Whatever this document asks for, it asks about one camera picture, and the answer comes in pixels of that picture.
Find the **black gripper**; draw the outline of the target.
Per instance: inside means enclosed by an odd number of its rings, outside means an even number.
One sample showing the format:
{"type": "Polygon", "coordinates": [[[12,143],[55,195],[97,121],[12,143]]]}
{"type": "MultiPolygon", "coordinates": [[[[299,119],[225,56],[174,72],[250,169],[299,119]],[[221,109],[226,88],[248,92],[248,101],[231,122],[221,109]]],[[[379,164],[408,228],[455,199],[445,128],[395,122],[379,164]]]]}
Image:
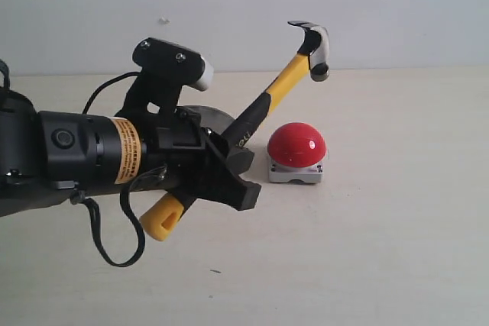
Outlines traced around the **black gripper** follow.
{"type": "MultiPolygon", "coordinates": [[[[141,123],[145,152],[142,191],[174,189],[198,166],[205,153],[201,114],[194,108],[176,108],[170,116],[146,113],[141,123]]],[[[254,153],[230,144],[211,131],[203,164],[191,179],[190,194],[237,211],[253,209],[261,185],[241,178],[251,168],[254,153]]]]}

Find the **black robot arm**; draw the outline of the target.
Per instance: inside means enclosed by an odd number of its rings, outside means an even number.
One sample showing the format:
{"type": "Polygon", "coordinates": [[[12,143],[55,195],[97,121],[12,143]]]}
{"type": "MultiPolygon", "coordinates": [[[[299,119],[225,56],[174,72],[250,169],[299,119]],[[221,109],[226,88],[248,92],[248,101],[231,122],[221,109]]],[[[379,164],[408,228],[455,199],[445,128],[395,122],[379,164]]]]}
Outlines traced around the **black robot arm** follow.
{"type": "Polygon", "coordinates": [[[186,194],[239,211],[256,204],[261,187],[241,177],[251,155],[229,162],[227,142],[187,108],[165,115],[126,108],[107,117],[37,111],[18,93],[2,101],[4,216],[123,189],[186,194]]]}

